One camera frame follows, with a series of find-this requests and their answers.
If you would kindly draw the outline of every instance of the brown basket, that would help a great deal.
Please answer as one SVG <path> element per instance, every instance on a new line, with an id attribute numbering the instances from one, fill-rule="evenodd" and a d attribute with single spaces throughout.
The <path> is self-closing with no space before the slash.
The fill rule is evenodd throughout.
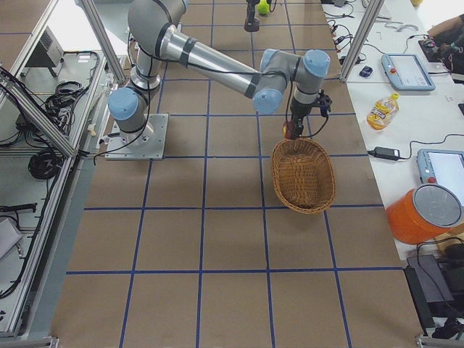
<path id="1" fill-rule="evenodd" d="M 335 178 L 324 148 L 313 140 L 284 139 L 273 152 L 274 191 L 283 204 L 304 214 L 326 210 L 335 198 Z"/>

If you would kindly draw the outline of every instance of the blue joint cap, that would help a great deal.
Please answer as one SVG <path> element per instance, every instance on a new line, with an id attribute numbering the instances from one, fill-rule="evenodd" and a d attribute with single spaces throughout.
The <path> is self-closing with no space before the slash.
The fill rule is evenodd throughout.
<path id="1" fill-rule="evenodd" d="M 276 52 L 277 52 L 277 49 L 266 49 L 264 51 L 264 53 L 262 54 L 262 58 L 261 58 L 260 71 L 264 71 L 264 69 L 268 67 L 270 59 L 273 57 L 273 55 Z"/>
<path id="2" fill-rule="evenodd" d="M 320 49 L 311 49 L 303 57 L 303 64 L 306 70 L 318 78 L 327 76 L 331 58 L 327 53 Z"/>
<path id="3" fill-rule="evenodd" d="M 113 91 L 108 97 L 108 109 L 118 121 L 128 120 L 138 108 L 137 93 L 127 87 Z"/>
<path id="4" fill-rule="evenodd" d="M 283 94 L 277 89 L 265 88 L 253 96 L 253 106 L 260 114 L 273 114 L 281 104 Z"/>

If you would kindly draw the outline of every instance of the yellow bottle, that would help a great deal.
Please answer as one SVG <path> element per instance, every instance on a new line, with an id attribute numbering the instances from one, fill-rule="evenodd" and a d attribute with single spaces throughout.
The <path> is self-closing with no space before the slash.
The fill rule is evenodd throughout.
<path id="1" fill-rule="evenodd" d="M 378 100 L 367 117 L 369 126 L 376 131 L 388 126 L 399 111 L 398 98 L 399 94 L 393 93 L 388 98 Z"/>

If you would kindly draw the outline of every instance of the tennis ball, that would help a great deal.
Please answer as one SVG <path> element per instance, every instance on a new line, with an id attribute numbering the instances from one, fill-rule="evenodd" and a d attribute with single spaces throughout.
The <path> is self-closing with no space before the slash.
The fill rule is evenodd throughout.
<path id="1" fill-rule="evenodd" d="M 269 4 L 266 0 L 261 0 L 257 5 L 258 13 L 262 16 L 265 16 L 269 13 Z"/>

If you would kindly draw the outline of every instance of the translucent lid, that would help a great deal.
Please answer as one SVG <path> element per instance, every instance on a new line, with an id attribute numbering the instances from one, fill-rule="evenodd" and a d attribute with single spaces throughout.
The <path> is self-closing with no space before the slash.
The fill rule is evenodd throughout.
<path id="1" fill-rule="evenodd" d="M 440 185 L 422 185 L 415 190 L 413 201 L 419 215 L 439 227 L 452 227 L 459 223 L 463 215 L 457 197 Z"/>

